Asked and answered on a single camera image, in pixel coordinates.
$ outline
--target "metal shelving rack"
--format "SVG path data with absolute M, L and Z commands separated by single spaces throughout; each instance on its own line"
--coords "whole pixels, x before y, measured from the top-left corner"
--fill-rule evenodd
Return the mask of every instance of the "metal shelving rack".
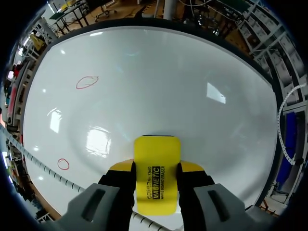
M 246 2 L 250 7 L 248 12 L 244 13 L 245 21 L 239 25 L 239 31 L 250 50 L 249 54 L 275 81 L 279 81 L 282 95 L 285 97 L 293 87 L 306 82 L 304 64 L 279 19 L 261 0 L 246 0 Z M 296 156 L 304 160 L 308 151 L 307 99 L 308 90 L 300 89 L 289 97 L 283 109 L 284 115 L 296 113 L 297 123 L 302 126 L 302 129 L 297 129 Z M 292 167 L 287 180 L 288 187 L 285 187 L 284 193 L 276 191 L 276 181 L 274 181 L 265 198 L 275 201 L 274 209 L 283 210 L 286 207 L 298 187 L 304 169 L 305 165 Z

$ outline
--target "wooden floor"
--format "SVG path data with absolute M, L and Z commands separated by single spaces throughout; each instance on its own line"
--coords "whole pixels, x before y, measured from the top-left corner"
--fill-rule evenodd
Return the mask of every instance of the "wooden floor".
M 134 17 L 135 14 L 140 10 L 144 5 L 146 5 L 146 9 L 144 10 L 144 14 L 148 15 L 154 15 L 155 7 L 156 7 L 156 0 L 143 0 L 140 5 L 137 4 L 137 0 L 123 0 L 118 1 L 112 6 L 108 7 L 108 10 L 116 10 L 117 13 L 111 12 L 110 16 L 106 18 L 106 16 L 101 16 L 98 19 L 98 22 L 106 21 L 106 20 L 114 20 L 114 19 L 121 19 L 121 18 L 130 18 Z M 160 1 L 160 4 L 158 6 L 157 11 L 157 18 L 163 18 L 163 7 L 164 7 L 164 1 Z M 184 11 L 184 5 L 180 2 L 177 3 L 177 11 L 176 11 L 176 18 L 181 18 Z M 88 23 L 94 24 L 95 23 L 95 16 L 101 13 L 102 10 L 100 7 L 96 8 L 94 11 L 90 12 L 86 19 Z M 84 20 L 81 20 L 81 23 L 83 26 L 86 26 L 86 23 Z M 71 24 L 69 26 L 69 29 L 76 30 L 79 29 L 80 25 L 78 23 Z M 243 53 L 247 54 L 249 53 L 249 48 L 246 45 L 246 42 L 244 41 L 242 35 L 238 30 L 232 31 L 227 37 L 226 41 L 231 43 L 233 46 L 237 47 L 239 50 L 241 50 Z

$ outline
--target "cable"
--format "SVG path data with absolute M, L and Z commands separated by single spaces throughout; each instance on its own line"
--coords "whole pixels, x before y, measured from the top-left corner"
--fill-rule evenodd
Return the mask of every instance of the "cable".
M 304 83 L 302 85 L 298 85 L 296 87 L 294 87 L 285 97 L 285 99 L 283 100 L 280 108 L 279 108 L 279 111 L 278 111 L 278 115 L 277 115 L 277 125 L 278 125 L 278 137 L 279 137 L 279 141 L 280 141 L 280 145 L 281 145 L 281 148 L 282 148 L 282 152 L 284 154 L 284 157 L 287 159 L 287 161 L 291 164 L 291 165 L 295 165 L 296 164 L 296 161 L 294 160 L 295 158 L 295 155 L 293 157 L 293 159 L 291 159 L 291 157 L 288 155 L 286 149 L 285 149 L 285 145 L 283 143 L 283 140 L 282 140 L 282 135 L 281 135 L 281 130 L 280 130 L 280 115 L 281 115 L 281 112 L 282 112 L 282 109 L 287 101 L 287 99 L 290 97 L 290 95 L 296 91 L 297 89 L 300 89 L 300 88 L 303 88 L 307 85 L 307 83 Z
M 190 3 L 191 3 L 191 11 L 192 11 L 192 16 L 193 16 L 193 18 L 194 18 L 194 13 L 193 13 L 193 7 L 192 7 L 192 0 L 189 0 L 190 1 Z
M 39 167 L 41 170 L 46 172 L 48 175 L 52 176 L 62 184 L 64 184 L 66 187 L 69 187 L 70 189 L 76 190 L 77 192 L 81 193 L 85 191 L 84 188 L 81 186 L 69 181 L 68 179 L 64 178 L 63 176 L 60 176 L 56 172 L 52 171 L 50 168 L 48 168 L 46 165 L 44 165 L 42 162 L 40 162 L 38 159 L 36 159 L 31 153 L 29 153 L 14 137 L 12 134 L 10 134 L 7 129 L 3 125 L 0 124 L 0 131 L 6 136 L 6 138 L 20 151 L 20 153 L 25 156 L 29 161 L 33 162 L 37 167 Z M 157 230 L 157 231 L 170 231 L 167 228 L 159 225 L 158 223 L 140 215 L 139 213 L 132 212 L 131 219 L 136 219 L 140 221 L 140 224 L 142 224 L 143 228 L 151 230 Z
M 14 139 L 13 135 L 10 134 L 7 129 L 5 129 L 2 125 L 0 126 L 0 130 L 4 133 L 6 138 L 20 151 L 20 153 L 25 156 L 29 161 L 33 162 L 36 166 L 38 166 L 41 170 L 46 172 L 48 175 L 52 176 L 53 178 L 57 179 L 59 182 L 63 183 L 65 186 L 76 190 L 77 192 L 81 193 L 85 189 L 81 186 L 69 181 L 68 179 L 60 176 L 56 172 L 52 171 L 49 167 L 44 165 L 38 159 L 36 159 L 30 152 L 28 152 L 16 139 Z
M 207 4 L 209 1 L 211 1 L 211 0 L 209 0 L 209 1 L 205 1 L 204 0 L 204 3 L 202 3 L 202 4 L 199 4 L 199 5 L 192 5 L 192 0 L 190 1 L 191 2 L 191 4 L 190 5 L 188 5 L 188 4 L 186 4 L 186 3 L 184 3 L 184 2 L 182 2 L 181 0 L 179 0 L 182 4 L 184 4 L 185 6 L 203 6 L 203 5 L 205 5 L 205 4 Z

